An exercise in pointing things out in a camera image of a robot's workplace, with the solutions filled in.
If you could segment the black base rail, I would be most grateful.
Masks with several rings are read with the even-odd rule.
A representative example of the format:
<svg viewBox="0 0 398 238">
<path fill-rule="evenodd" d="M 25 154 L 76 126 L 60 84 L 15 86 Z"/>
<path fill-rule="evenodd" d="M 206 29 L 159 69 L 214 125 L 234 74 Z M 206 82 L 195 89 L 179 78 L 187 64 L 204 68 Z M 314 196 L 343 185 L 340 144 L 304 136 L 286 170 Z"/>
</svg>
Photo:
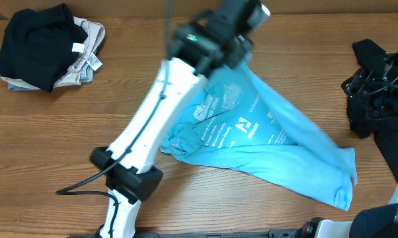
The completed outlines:
<svg viewBox="0 0 398 238">
<path fill-rule="evenodd" d="M 246 233 L 184 233 L 184 234 L 158 234 L 137 233 L 134 238 L 296 238 L 301 229 L 271 229 L 267 232 Z"/>
</svg>

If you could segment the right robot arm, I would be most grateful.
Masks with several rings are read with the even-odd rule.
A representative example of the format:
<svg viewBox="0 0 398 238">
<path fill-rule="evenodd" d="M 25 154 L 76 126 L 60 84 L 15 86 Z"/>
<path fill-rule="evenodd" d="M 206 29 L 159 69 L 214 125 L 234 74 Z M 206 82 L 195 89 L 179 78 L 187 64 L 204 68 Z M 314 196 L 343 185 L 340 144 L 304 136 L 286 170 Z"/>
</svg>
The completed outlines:
<svg viewBox="0 0 398 238">
<path fill-rule="evenodd" d="M 374 141 L 391 169 L 397 187 L 388 205 L 362 210 L 352 221 L 313 218 L 289 236 L 398 237 L 398 52 L 370 40 L 353 45 L 360 69 L 343 82 L 350 129 Z"/>
</svg>

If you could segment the grey-blue folded garment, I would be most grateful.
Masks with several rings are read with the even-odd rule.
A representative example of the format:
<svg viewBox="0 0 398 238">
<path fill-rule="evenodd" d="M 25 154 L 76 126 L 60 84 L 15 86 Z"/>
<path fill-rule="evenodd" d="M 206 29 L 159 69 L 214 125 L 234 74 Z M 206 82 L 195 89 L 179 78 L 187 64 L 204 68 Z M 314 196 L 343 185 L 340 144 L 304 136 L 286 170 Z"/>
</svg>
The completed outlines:
<svg viewBox="0 0 398 238">
<path fill-rule="evenodd" d="M 83 83 L 91 83 L 93 81 L 93 69 L 88 63 L 84 63 L 80 72 L 75 79 L 60 79 L 56 82 L 54 87 L 67 87 L 67 86 L 79 86 Z M 8 90 L 10 91 L 37 91 L 38 88 L 32 85 L 25 85 L 24 87 L 19 87 L 12 83 L 8 83 Z"/>
</svg>

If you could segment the light blue t-shirt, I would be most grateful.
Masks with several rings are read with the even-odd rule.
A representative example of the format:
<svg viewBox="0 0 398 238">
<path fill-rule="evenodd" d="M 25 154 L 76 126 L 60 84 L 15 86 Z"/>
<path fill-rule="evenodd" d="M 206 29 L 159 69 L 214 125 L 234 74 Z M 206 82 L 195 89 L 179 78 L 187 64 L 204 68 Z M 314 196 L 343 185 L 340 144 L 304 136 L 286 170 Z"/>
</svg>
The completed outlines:
<svg viewBox="0 0 398 238">
<path fill-rule="evenodd" d="M 357 182 L 354 150 L 339 148 L 246 62 L 212 73 L 160 149 L 179 161 L 241 171 L 345 211 Z"/>
</svg>

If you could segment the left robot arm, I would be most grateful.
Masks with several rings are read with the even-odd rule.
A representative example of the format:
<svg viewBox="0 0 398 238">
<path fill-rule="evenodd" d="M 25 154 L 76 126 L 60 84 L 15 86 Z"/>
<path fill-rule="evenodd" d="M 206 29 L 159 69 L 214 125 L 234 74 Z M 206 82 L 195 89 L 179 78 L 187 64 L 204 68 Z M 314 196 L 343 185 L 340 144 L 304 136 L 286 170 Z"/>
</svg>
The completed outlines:
<svg viewBox="0 0 398 238">
<path fill-rule="evenodd" d="M 110 203 L 95 237 L 133 237 L 141 203 L 157 188 L 163 172 L 155 156 L 185 104 L 222 66 L 234 68 L 251 53 L 249 34 L 270 16 L 260 1 L 222 1 L 169 36 L 167 56 L 150 91 L 126 129 L 90 160 L 105 176 Z"/>
</svg>

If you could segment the black folded garment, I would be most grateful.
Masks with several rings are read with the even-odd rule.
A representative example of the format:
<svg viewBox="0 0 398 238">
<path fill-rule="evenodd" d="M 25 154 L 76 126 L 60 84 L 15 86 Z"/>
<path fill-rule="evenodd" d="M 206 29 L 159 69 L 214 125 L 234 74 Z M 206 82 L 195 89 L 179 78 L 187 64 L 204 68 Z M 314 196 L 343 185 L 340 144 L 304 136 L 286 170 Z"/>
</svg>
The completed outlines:
<svg viewBox="0 0 398 238">
<path fill-rule="evenodd" d="M 64 3 L 38 12 L 18 11 L 4 31 L 0 76 L 50 92 L 79 57 L 73 44 L 82 44 L 87 37 Z"/>
</svg>

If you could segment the black crumpled garment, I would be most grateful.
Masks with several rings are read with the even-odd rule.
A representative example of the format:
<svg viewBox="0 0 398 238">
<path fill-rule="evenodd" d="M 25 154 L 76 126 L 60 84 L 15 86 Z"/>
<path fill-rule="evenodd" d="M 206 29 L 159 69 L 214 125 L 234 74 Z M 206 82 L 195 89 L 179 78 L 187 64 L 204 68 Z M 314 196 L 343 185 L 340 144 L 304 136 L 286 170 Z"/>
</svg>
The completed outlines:
<svg viewBox="0 0 398 238">
<path fill-rule="evenodd" d="M 379 65 L 389 53 L 374 41 L 364 39 L 352 44 L 360 67 Z M 398 115 L 386 118 L 350 119 L 350 129 L 360 138 L 374 137 L 374 141 L 387 162 L 395 180 L 398 180 Z"/>
</svg>

